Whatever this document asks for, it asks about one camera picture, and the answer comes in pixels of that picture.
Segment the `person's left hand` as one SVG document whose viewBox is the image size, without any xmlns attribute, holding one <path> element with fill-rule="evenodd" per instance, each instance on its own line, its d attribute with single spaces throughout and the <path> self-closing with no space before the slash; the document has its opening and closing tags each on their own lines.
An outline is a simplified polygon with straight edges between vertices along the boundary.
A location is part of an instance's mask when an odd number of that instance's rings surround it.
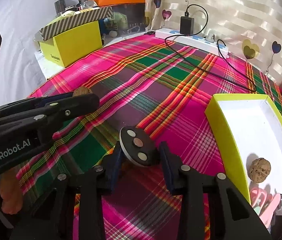
<svg viewBox="0 0 282 240">
<path fill-rule="evenodd" d="M 0 196 L 1 210 L 4 213 L 14 215 L 21 210 L 23 193 L 16 178 L 16 168 L 11 168 L 0 175 Z"/>
</svg>

